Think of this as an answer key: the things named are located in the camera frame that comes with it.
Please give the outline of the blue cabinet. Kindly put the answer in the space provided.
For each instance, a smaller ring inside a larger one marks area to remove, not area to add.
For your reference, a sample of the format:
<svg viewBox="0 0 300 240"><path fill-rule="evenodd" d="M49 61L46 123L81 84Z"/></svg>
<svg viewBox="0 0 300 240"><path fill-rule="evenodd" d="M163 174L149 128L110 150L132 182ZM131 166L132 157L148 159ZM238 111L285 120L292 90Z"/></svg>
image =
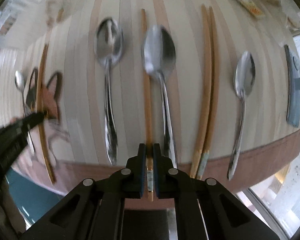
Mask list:
<svg viewBox="0 0 300 240"><path fill-rule="evenodd" d="M63 198L24 178L11 168L6 174L6 180L12 199L25 219L27 229Z"/></svg>

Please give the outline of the green wooden chopstick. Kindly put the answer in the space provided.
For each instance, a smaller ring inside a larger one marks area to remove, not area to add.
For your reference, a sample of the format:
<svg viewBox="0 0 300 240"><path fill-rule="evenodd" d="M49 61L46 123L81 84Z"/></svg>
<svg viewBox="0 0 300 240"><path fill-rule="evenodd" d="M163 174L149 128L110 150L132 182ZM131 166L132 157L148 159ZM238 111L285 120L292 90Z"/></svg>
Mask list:
<svg viewBox="0 0 300 240"><path fill-rule="evenodd" d="M49 45L46 43L44 44L43 48L43 53L42 57L40 60L40 65L38 69L38 81L37 81L37 103L36 103L36 111L38 112L43 112L44 107L43 107L43 96L42 96L42 82L43 82L43 74L45 71L45 66L46 66L46 58L47 58L47 50L49 48ZM40 123L38 125L38 131L39 131L39 137L40 137L40 143L42 147L42 152L43 152L43 158L44 158L44 163L45 167L47 170L47 174L49 176L49 179L51 181L51 184L53 185L56 182L55 174L53 172L53 167L50 162L50 157L49 157L49 152L47 148L47 143L46 143L46 134L45 134L45 128L44 128L44 123Z"/></svg>

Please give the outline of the pair chopstick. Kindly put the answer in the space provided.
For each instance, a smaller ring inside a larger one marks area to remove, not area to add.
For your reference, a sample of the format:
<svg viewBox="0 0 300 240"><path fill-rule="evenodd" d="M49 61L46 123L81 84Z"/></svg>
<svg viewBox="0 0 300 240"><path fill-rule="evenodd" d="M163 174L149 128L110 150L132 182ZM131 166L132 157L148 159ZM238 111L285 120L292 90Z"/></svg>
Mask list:
<svg viewBox="0 0 300 240"><path fill-rule="evenodd" d="M220 53L219 53L219 44L218 44L218 35L215 14L212 7L206 7L202 5L202 15L203 19L206 20L204 25L205 34L204 34L204 57L205 57L205 81L206 92L209 92L210 95L206 96L205 99L209 99L207 102L206 108L207 112L207 125L205 130L205 140L203 144L201 159L197 171L196 178L202 179L207 161L209 159L210 148L212 145L212 138L215 131L215 123L217 116L218 108L218 96L219 96L219 76L220 76Z"/></svg>
<svg viewBox="0 0 300 240"><path fill-rule="evenodd" d="M210 112L210 97L211 97L211 82L212 82L212 56L211 56L211 37L208 20L207 8L204 4L201 6L202 20L203 20L203 90L201 96L201 109L199 116L199 125L197 132L196 144L194 147L194 154L192 165L190 169L190 177L195 178L197 175L202 150L205 142L207 123Z"/></svg>

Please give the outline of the steel spoon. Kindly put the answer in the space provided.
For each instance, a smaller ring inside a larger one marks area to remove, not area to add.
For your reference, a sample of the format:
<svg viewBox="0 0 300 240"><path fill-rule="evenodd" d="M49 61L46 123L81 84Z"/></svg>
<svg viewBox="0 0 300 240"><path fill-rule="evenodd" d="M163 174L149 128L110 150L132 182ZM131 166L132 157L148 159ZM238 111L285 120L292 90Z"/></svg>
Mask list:
<svg viewBox="0 0 300 240"><path fill-rule="evenodd" d="M245 101L253 89L255 83L255 77L256 77L256 68L255 68L255 62L253 56L251 52L245 51L240 57L234 73L234 89L236 92L236 96L238 97L240 102L241 111L239 115L238 131L236 133L234 148L232 150L229 167L228 167L228 174L227 174L228 181L232 180L237 168L240 150L241 150L243 128L244 128L244 118L245 118L245 108L246 108Z"/></svg>
<svg viewBox="0 0 300 240"><path fill-rule="evenodd" d="M104 132L106 153L111 165L117 164L117 132L111 101L111 68L123 53L123 31L116 20L105 18L96 29L94 52L98 64L104 69Z"/></svg>
<svg viewBox="0 0 300 240"><path fill-rule="evenodd" d="M161 92L164 126L163 156L169 157L177 168L177 154L168 100L166 80L175 67L175 46L170 33L163 25L153 25L147 31L142 44L141 57L146 73L157 80Z"/></svg>
<svg viewBox="0 0 300 240"><path fill-rule="evenodd" d="M24 76L23 76L22 72L20 72L20 71L15 72L14 82L15 82L15 86L16 86L17 90L19 90L19 92L21 92L23 111L24 111L24 115L26 115L25 101L24 101L24 89L25 89L26 80L24 79ZM30 152L31 152L32 155L34 155L35 154L35 148L34 148L34 144L33 144L30 132L28 132L27 140L28 140L28 145L29 145L29 148L30 148Z"/></svg>

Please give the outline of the long wooden chopstick patterned tip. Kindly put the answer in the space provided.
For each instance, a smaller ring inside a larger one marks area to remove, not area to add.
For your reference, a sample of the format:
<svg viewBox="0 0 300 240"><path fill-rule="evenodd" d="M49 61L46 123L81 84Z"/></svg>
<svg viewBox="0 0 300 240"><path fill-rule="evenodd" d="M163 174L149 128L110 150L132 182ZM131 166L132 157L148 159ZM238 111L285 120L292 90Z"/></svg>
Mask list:
<svg viewBox="0 0 300 240"><path fill-rule="evenodd" d="M154 180L153 180L153 157L152 157L152 107L151 107L151 83L150 77L143 71L143 96L146 129L146 148L147 148L147 198L150 202L154 199Z"/></svg>

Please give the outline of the blue smartphone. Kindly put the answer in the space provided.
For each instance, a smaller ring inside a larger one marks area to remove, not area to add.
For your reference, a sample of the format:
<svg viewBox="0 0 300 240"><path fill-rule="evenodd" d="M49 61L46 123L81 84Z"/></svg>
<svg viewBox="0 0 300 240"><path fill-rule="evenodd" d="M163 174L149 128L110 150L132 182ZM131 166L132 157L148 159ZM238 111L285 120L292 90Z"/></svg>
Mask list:
<svg viewBox="0 0 300 240"><path fill-rule="evenodd" d="M300 60L289 45L284 45L288 68L287 123L298 127L300 124Z"/></svg>

